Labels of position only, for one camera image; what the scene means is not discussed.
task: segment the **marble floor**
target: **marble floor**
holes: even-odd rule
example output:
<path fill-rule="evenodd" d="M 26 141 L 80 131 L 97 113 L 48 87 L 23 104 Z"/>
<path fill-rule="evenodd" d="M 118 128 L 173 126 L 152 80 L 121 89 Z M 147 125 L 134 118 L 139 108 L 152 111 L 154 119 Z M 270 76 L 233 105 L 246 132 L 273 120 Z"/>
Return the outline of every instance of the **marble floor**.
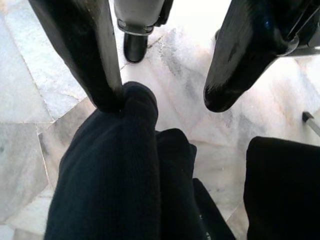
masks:
<path fill-rule="evenodd" d="M 123 34 L 114 30 L 123 82 L 152 89 L 157 130 L 182 129 L 198 147 L 194 175 L 237 239 L 245 239 L 249 141 L 271 136 L 320 145 L 301 120 L 305 110 L 320 118 L 320 56 L 277 60 L 230 110 L 209 112 L 203 87 L 214 35 L 229 3 L 175 0 L 167 25 L 154 30 L 139 64 L 126 62 Z M 0 42 L 0 239 L 40 240 L 60 159 L 95 107 L 55 53 L 27 0 L 0 0 Z"/>

